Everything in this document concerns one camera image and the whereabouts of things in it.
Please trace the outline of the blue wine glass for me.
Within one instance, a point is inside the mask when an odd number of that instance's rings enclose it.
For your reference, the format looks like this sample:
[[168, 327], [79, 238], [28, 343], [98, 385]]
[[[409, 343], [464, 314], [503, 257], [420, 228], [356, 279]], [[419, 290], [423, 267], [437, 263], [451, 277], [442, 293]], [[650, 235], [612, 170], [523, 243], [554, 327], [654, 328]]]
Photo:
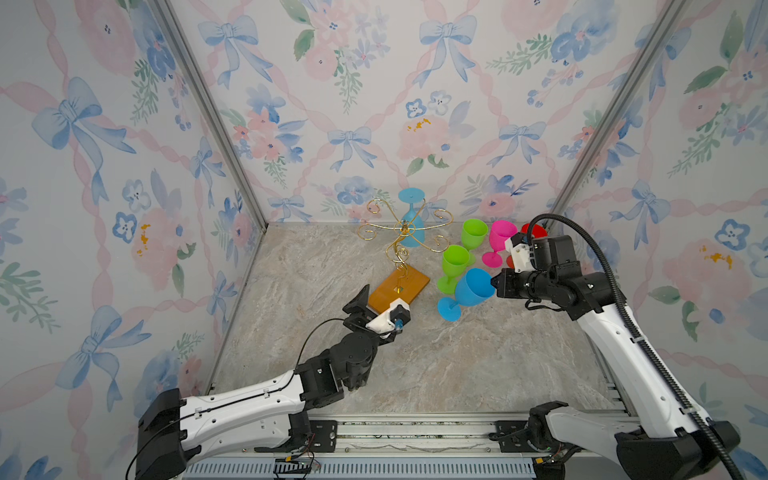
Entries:
[[446, 321], [456, 322], [463, 307], [472, 307], [483, 303], [496, 295], [491, 284], [491, 276], [485, 270], [472, 268], [458, 281], [452, 297], [439, 300], [437, 310]]
[[426, 205], [425, 193], [421, 189], [410, 187], [402, 190], [398, 198], [409, 205], [409, 210], [402, 217], [403, 225], [409, 227], [409, 235], [401, 244], [406, 248], [418, 248], [425, 241], [425, 224], [420, 213], [421, 208]]

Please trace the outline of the pink wine glass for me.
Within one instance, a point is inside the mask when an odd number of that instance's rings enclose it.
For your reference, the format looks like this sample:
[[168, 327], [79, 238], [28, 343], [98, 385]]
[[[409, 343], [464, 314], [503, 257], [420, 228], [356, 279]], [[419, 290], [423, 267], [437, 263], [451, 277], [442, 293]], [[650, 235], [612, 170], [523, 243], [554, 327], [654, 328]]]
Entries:
[[518, 233], [518, 227], [507, 220], [495, 221], [488, 234], [491, 250], [482, 256], [483, 264], [488, 268], [500, 268], [503, 264], [501, 252], [506, 249], [505, 243]]

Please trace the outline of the green wine glass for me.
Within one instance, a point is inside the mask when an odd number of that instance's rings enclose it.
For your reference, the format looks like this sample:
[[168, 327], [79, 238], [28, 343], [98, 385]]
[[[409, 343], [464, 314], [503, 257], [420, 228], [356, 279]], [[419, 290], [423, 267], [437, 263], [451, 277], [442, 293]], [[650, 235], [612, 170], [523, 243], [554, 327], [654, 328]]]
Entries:
[[479, 248], [489, 233], [488, 225], [479, 219], [468, 219], [462, 224], [461, 243], [468, 251]]
[[459, 277], [469, 266], [470, 259], [470, 252], [461, 245], [451, 245], [443, 252], [442, 271], [444, 275], [437, 282], [441, 293], [454, 294]]

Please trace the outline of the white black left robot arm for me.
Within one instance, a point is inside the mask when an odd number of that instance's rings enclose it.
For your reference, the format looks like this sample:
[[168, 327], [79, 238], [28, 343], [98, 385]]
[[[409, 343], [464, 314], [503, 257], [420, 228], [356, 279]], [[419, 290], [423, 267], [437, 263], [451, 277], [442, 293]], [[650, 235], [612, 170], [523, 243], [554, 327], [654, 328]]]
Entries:
[[128, 479], [171, 479], [200, 460], [253, 449], [258, 453], [306, 451], [314, 438], [309, 411], [342, 400], [368, 382], [381, 346], [410, 321], [402, 299], [376, 312], [363, 287], [344, 306], [348, 329], [337, 344], [273, 379], [207, 396], [185, 397], [177, 388], [159, 393], [138, 421], [137, 453]]

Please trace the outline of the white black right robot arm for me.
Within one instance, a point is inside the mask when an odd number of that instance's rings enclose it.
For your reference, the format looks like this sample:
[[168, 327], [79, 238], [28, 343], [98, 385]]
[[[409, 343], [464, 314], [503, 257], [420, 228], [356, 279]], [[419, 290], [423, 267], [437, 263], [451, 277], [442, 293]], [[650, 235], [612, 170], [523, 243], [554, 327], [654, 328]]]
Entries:
[[740, 435], [716, 421], [680, 385], [637, 325], [617, 283], [606, 270], [585, 274], [568, 236], [505, 242], [512, 265], [492, 281], [497, 295], [529, 306], [554, 304], [577, 323], [623, 388], [634, 414], [611, 420], [562, 401], [530, 409], [526, 425], [497, 430], [503, 446], [525, 444], [543, 454], [542, 465], [562, 468], [587, 450], [618, 464], [631, 479], [692, 479], [722, 465], [741, 472], [731, 454]]

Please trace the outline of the aluminium rail base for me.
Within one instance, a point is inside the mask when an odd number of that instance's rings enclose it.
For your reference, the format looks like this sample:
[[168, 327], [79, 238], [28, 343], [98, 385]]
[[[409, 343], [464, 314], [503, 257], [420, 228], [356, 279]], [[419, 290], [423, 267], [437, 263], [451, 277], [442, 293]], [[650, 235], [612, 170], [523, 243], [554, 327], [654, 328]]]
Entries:
[[565, 462], [604, 461], [639, 420], [580, 412], [578, 433], [535, 445], [517, 414], [263, 417], [203, 438], [193, 415], [142, 428], [136, 479], [562, 479]]

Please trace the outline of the aluminium corner post right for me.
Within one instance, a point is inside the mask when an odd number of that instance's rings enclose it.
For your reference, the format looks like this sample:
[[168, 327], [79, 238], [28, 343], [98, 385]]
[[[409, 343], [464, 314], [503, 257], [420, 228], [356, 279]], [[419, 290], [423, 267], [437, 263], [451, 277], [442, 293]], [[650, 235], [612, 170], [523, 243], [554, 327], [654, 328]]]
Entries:
[[591, 165], [608, 142], [625, 110], [632, 103], [639, 85], [651, 73], [653, 65], [674, 33], [676, 25], [679, 23], [679, 17], [686, 9], [687, 4], [688, 1], [685, 0], [665, 1], [662, 4], [662, 9], [649, 30], [645, 45], [639, 49], [638, 54], [630, 64], [626, 79], [615, 91], [615, 95], [595, 130], [594, 137], [587, 142], [580, 153], [574, 170], [567, 177], [563, 189], [555, 198], [555, 202], [549, 210], [550, 213], [563, 214], [565, 212], [581, 182], [591, 169]]

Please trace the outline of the aluminium corner post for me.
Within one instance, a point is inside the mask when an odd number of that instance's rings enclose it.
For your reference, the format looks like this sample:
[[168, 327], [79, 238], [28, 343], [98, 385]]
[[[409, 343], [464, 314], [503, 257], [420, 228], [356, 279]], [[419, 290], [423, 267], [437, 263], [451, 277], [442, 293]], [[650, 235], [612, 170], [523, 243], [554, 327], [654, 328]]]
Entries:
[[638, 54], [630, 64], [626, 79], [615, 91], [615, 95], [595, 130], [594, 137], [587, 142], [580, 153], [574, 170], [567, 177], [563, 189], [555, 198], [555, 202], [549, 210], [550, 213], [563, 214], [565, 212], [581, 182], [591, 169], [591, 165], [608, 142], [625, 110], [632, 103], [639, 85], [651, 73], [653, 65], [674, 33], [676, 25], [679, 23], [679, 17], [686, 9], [687, 4], [688, 1], [685, 0], [665, 1], [662, 4], [662, 9], [649, 30], [645, 45], [639, 49]]
[[225, 125], [219, 114], [214, 98], [206, 84], [204, 75], [195, 59], [185, 33], [178, 21], [170, 1], [150, 0], [149, 8], [155, 16], [162, 33], [166, 36], [171, 52], [175, 55], [181, 72], [190, 87], [193, 98], [201, 110], [206, 126], [219, 147], [224, 162], [235, 177], [235, 183], [244, 196], [245, 205], [258, 225], [258, 230], [264, 234], [268, 224], [257, 203], [254, 190], [249, 182], [245, 168], [234, 150], [234, 144], [225, 131]]

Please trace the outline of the aluminium corner post left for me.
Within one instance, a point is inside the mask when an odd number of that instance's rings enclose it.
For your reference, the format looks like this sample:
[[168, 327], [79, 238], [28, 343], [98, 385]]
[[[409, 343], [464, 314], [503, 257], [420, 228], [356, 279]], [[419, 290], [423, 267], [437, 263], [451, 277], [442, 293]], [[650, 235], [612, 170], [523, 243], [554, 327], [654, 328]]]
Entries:
[[185, 33], [178, 21], [170, 1], [150, 0], [149, 8], [155, 16], [162, 33], [166, 36], [171, 52], [175, 55], [181, 72], [190, 87], [193, 98], [201, 110], [206, 126], [219, 147], [224, 162], [235, 177], [235, 183], [244, 196], [245, 205], [258, 225], [258, 230], [264, 234], [268, 224], [257, 203], [254, 190], [249, 182], [245, 168], [234, 150], [234, 144], [225, 131], [225, 125], [219, 114], [214, 98], [206, 84], [204, 75], [195, 59]]

